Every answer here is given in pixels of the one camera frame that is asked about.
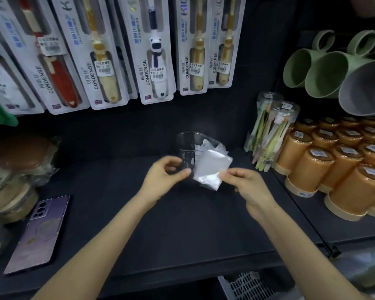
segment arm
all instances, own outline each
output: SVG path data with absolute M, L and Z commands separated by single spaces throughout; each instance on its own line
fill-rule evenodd
M 220 177 L 246 199 L 248 212 L 265 230 L 307 300 L 369 299 L 329 262 L 275 202 L 259 173 L 231 168 Z
M 175 171 L 181 162 L 180 158 L 170 156 L 155 162 L 140 191 L 32 299 L 97 299 L 114 263 L 143 215 L 174 184 L 190 175 L 190 169 L 174 175 L 165 172 Z

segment hand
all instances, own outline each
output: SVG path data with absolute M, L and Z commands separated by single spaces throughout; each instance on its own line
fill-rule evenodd
M 230 168 L 220 172 L 222 181 L 235 186 L 235 191 L 246 200 L 246 207 L 250 215 L 258 219 L 263 207 L 277 204 L 271 195 L 261 175 L 245 168 Z
M 166 156 L 155 162 L 147 172 L 138 195 L 154 205 L 172 186 L 190 175 L 190 168 L 185 168 L 172 175 L 166 173 L 167 171 L 176 171 L 176 167 L 181 163 L 181 158 L 173 156 Z

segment mug handle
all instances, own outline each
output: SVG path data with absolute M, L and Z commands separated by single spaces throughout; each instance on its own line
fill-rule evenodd
M 351 39 L 347 53 L 363 57 L 375 47 L 375 30 L 363 30 Z
M 335 43 L 335 32 L 333 30 L 321 30 L 314 38 L 312 49 L 327 51 Z

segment black backdrop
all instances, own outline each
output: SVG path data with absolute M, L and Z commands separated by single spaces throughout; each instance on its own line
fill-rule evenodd
M 247 0 L 232 87 L 185 97 L 177 91 L 174 100 L 154 105 L 138 99 L 108 110 L 22 116 L 16 128 L 0 126 L 0 136 L 19 130 L 60 136 L 66 162 L 171 154 L 181 131 L 202 132 L 232 150 L 243 146 L 262 90 L 282 92 L 303 113 L 341 111 L 336 100 L 311 99 L 280 82 L 300 30 L 370 28 L 375 19 L 355 18 L 348 0 Z

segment yellow toothbrush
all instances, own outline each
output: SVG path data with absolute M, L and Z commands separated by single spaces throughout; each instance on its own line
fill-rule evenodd
M 231 0 L 231 9 L 228 16 L 228 27 L 226 31 L 224 48 L 222 49 L 221 59 L 218 62 L 218 81 L 220 85 L 225 85 L 229 81 L 230 65 L 232 62 L 233 54 L 233 27 L 235 20 L 235 5 L 236 0 Z
M 191 62 L 200 72 L 199 75 L 192 75 L 194 90 L 199 91 L 204 85 L 203 0 L 197 0 L 196 29 L 196 42 Z
M 87 21 L 91 31 L 91 41 L 93 44 L 94 53 L 97 61 L 104 62 L 103 69 L 96 67 L 96 73 L 98 74 L 100 84 L 103 86 L 105 96 L 111 103 L 117 103 L 119 101 L 117 78 L 114 74 L 112 64 L 107 57 L 105 45 L 101 41 L 101 38 L 97 32 L 96 21 L 94 19 L 93 10 L 91 8 L 89 0 L 83 0 Z M 99 76 L 100 73 L 107 73 L 112 71 L 112 75 Z

